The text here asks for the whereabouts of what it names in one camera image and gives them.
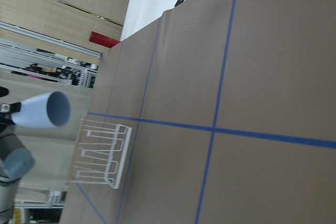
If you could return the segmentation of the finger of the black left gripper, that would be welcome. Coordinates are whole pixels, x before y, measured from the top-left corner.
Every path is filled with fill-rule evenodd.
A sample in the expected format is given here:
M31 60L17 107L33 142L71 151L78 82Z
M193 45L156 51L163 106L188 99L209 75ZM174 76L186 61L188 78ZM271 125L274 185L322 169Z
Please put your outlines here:
M20 112L22 104L20 102L12 103L9 105L9 114Z

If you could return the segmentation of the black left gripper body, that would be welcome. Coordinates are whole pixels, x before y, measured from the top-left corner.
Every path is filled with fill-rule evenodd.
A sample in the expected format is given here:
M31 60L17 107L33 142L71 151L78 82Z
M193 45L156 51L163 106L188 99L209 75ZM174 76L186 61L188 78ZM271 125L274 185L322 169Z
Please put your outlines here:
M1 98L7 96L9 94L9 90L5 87L1 87ZM13 106L7 103L1 103L1 133L9 126L13 125L13 121L11 119L11 114L14 112Z

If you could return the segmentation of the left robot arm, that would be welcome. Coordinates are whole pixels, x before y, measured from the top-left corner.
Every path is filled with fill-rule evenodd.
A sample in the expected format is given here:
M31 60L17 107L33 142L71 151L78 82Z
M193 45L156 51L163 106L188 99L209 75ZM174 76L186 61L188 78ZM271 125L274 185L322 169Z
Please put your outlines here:
M19 181L35 164L30 151L14 133L11 114L19 110L19 102L1 104L1 223L12 220Z

